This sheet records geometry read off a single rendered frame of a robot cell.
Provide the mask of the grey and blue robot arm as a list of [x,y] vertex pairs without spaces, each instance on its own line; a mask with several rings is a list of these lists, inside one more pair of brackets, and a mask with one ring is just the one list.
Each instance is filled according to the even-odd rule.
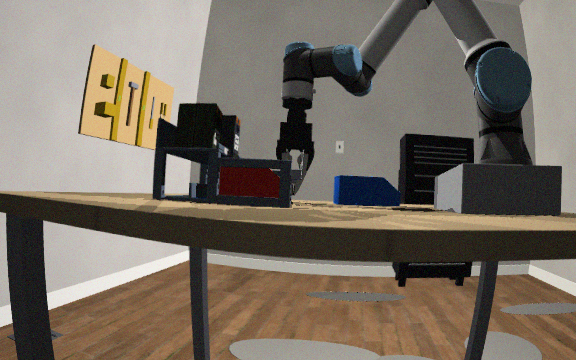
[[432,1],[465,53],[464,67],[474,85],[480,141],[475,164],[533,165],[521,117],[531,92],[530,68],[506,41],[497,38],[474,0],[395,0],[359,49],[354,45],[314,49],[307,42],[288,44],[282,100],[313,101],[314,78],[321,77],[332,77],[354,96],[367,95],[373,76]]

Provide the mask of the olive green case with orange latches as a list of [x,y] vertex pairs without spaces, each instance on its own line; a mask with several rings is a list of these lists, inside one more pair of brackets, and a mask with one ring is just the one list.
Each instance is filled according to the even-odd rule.
[[216,148],[222,112],[216,103],[180,103],[175,147]]

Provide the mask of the blue bin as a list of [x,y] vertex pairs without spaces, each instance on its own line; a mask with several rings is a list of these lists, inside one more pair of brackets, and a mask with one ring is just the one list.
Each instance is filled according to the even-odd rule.
[[398,206],[399,192],[383,177],[335,177],[334,204]]

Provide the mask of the dark grey case with orange latches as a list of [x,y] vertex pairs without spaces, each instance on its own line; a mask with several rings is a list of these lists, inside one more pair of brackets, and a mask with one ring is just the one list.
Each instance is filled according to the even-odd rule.
[[238,117],[236,115],[222,115],[220,144],[238,154],[239,135],[240,120]]

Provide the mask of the grey metal shelf rack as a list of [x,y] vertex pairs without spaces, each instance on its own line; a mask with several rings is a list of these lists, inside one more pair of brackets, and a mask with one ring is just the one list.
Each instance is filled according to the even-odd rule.
[[[290,199],[292,198],[290,193],[291,182],[295,184],[297,180],[301,180],[302,171],[302,169],[292,169],[291,160],[242,158],[220,143],[216,144],[216,148],[174,148],[176,129],[177,126],[162,118],[158,118],[153,174],[153,199],[248,206],[290,207]],[[197,163],[208,160],[208,164],[200,164],[199,183],[189,183],[189,196],[165,195],[167,154],[173,156],[183,154],[178,157]],[[224,155],[231,158],[221,158],[224,157]],[[280,177],[279,198],[219,195],[220,167],[280,169],[280,171],[271,170]],[[197,197],[206,197],[206,199]]]

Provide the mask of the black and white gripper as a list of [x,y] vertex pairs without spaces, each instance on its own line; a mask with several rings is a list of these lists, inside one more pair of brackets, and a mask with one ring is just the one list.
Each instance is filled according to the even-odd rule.
[[[290,98],[290,109],[289,109],[289,98]],[[304,180],[304,177],[314,158],[314,141],[312,141],[312,123],[305,123],[305,110],[312,108],[312,101],[305,98],[299,98],[299,99],[293,97],[289,98],[284,99],[282,101],[282,107],[289,109],[289,117],[288,122],[280,123],[280,142],[279,140],[277,140],[276,156],[277,160],[292,160],[292,156],[289,154],[291,150],[299,150],[300,152],[304,150],[304,152],[301,152],[301,155],[298,156],[297,158],[299,170],[301,170],[301,163],[303,164],[301,171],[301,180],[297,180],[296,183],[294,184],[294,192],[293,192],[293,184],[291,182],[290,193],[291,195],[295,195],[299,190]],[[294,103],[301,103],[298,104],[298,107],[301,106],[300,108],[298,108],[298,117],[297,117],[297,104]],[[290,122],[289,118],[290,121],[295,122]],[[288,151],[286,149],[288,149]]]

